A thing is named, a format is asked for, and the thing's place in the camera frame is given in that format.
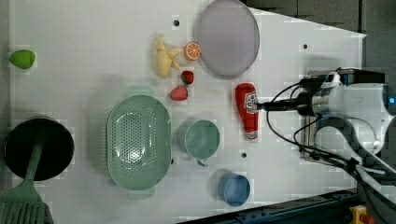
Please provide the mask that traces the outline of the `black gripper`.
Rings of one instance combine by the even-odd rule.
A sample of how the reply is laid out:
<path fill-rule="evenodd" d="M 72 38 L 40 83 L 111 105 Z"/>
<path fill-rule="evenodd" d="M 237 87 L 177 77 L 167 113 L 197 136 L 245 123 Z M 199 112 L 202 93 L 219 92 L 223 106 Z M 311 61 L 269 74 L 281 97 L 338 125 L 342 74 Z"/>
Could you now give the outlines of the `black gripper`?
<path fill-rule="evenodd" d="M 312 95 L 307 92 L 301 92 L 296 97 L 290 98 L 292 108 L 296 110 L 301 116 L 312 116 Z M 265 111 L 288 111 L 291 106 L 285 103 L 266 102 L 257 104 L 257 108 Z"/>

